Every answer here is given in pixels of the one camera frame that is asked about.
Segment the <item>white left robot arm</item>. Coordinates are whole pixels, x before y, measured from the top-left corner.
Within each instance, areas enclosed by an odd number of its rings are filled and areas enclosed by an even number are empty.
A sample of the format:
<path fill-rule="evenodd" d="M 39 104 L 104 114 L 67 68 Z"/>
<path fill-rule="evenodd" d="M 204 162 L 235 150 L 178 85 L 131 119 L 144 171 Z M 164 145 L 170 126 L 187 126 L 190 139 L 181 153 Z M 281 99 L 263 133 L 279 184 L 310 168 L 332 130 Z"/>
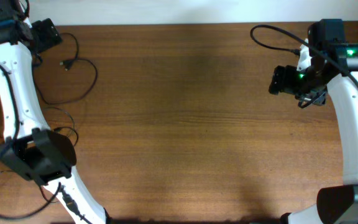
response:
<path fill-rule="evenodd" d="M 75 223 L 111 223 L 76 168 L 70 139 L 50 129 L 37 98 L 34 59 L 62 39 L 50 19 L 30 22 L 29 6 L 0 1 L 0 162 L 63 204 Z"/>

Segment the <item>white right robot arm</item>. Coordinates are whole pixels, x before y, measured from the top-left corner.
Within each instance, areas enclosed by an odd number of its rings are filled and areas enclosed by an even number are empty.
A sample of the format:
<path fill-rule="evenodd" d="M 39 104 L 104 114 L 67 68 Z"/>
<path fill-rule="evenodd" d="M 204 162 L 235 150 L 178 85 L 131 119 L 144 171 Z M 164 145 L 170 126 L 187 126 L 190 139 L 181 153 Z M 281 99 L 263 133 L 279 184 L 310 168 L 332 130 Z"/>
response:
<path fill-rule="evenodd" d="M 287 93 L 300 108 L 333 102 L 339 126 L 343 183 L 323 188 L 314 205 L 280 218 L 281 223 L 358 223 L 358 44 L 346 40 L 340 19 L 308 28 L 296 50 L 297 66 L 278 66 L 269 92 Z"/>

